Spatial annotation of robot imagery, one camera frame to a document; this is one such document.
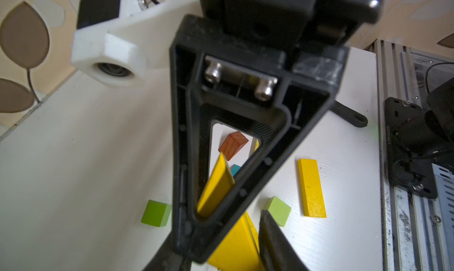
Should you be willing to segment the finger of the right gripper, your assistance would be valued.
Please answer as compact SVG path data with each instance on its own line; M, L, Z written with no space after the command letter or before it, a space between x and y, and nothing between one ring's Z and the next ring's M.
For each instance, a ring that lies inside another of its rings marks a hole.
M247 70L277 78L270 101L253 90L214 85L205 79L210 55ZM173 122L173 225L176 250L206 262L242 213L330 109L348 60L345 45L307 41L294 65L286 54L224 34L215 22L186 15L170 48ZM238 179L218 208L197 215L207 183L211 129L223 123L260 140L260 148L242 166Z

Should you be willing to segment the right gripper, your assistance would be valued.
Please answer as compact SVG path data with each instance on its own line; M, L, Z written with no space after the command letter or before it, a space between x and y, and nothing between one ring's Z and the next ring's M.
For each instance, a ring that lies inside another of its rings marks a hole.
M225 33L260 45L294 50L316 40L343 45L379 21L383 0L200 0L204 17Z

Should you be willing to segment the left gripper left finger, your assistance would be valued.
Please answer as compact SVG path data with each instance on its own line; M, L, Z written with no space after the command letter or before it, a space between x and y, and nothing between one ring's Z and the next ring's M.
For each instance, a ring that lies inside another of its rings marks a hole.
M171 232L143 271L190 271L192 262L177 252Z

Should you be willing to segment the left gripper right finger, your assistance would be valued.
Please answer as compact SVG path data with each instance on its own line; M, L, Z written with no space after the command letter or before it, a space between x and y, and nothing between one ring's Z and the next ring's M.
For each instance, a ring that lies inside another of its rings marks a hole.
M260 258L265 271L308 271L267 210L261 211L258 235Z

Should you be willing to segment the long yellow block diagonal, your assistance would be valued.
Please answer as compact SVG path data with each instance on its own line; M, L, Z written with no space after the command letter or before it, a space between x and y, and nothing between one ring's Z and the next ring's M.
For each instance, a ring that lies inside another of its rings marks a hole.
M262 271L258 233L247 212L208 259L220 271Z

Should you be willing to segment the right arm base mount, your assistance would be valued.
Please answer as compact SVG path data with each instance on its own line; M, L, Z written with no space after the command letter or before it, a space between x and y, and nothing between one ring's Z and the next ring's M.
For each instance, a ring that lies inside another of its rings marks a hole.
M384 102L387 165L392 186L430 200L437 198L433 165L454 170L454 110L435 101L423 111L416 104Z

